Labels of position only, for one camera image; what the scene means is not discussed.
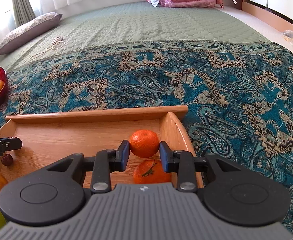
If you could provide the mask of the red date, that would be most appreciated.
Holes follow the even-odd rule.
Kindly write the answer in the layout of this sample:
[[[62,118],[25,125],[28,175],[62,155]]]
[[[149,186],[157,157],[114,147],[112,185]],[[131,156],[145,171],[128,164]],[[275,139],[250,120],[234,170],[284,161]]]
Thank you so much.
[[[10,154],[6,154],[1,158],[1,163],[4,166],[11,166],[14,163],[14,159],[12,157],[12,155]]]

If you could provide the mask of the small tangerine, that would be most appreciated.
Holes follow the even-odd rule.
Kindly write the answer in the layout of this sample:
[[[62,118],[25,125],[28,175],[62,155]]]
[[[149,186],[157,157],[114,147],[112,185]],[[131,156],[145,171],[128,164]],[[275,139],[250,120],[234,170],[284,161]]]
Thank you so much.
[[[155,132],[148,129],[135,131],[129,139],[130,151],[140,158],[151,158],[159,150],[159,139]]]
[[[171,175],[165,173],[160,160],[145,160],[133,172],[135,184],[157,184],[171,182]]]

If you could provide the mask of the wooden serving tray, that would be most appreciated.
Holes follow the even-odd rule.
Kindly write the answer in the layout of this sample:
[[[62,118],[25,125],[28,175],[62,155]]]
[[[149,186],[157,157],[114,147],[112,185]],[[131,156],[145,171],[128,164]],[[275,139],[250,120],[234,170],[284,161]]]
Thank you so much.
[[[183,105],[7,116],[0,138],[18,137],[23,146],[10,151],[14,163],[0,163],[0,173],[12,181],[73,153],[92,157],[118,148],[139,129],[156,132],[173,150],[194,153],[181,123],[187,111]]]

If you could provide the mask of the blue paisley blanket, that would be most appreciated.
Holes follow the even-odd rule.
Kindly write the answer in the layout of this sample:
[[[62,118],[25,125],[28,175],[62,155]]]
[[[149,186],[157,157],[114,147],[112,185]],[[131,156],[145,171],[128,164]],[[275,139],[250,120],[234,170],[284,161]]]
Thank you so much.
[[[186,105],[195,153],[284,185],[293,233],[293,53],[273,42],[145,41],[49,56],[8,70],[5,117]]]

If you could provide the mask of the floral grey pillow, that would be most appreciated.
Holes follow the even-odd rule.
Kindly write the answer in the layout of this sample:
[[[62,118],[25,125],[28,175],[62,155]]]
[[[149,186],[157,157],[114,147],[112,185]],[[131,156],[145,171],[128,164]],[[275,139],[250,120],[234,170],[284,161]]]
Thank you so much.
[[[62,14],[49,12],[14,29],[0,42],[0,55],[9,54],[41,34],[55,28]]]

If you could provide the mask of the left green curtain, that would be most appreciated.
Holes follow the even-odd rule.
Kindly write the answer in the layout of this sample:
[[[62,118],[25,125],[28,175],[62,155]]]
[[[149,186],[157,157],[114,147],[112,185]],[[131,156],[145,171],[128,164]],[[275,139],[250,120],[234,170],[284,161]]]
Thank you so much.
[[[26,24],[36,17],[29,0],[12,0],[12,7],[16,27]]]

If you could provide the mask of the green quilted mat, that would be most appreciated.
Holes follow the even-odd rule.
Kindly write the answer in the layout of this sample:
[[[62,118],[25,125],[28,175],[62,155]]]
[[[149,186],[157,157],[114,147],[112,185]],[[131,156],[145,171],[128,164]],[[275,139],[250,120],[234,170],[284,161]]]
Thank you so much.
[[[35,54],[61,36],[64,46],[39,59],[106,44],[158,40],[210,40],[231,43],[266,42],[261,33],[227,14],[225,8],[164,8],[147,2],[93,10],[61,20],[53,29],[7,55],[0,67],[7,72],[35,61]]]

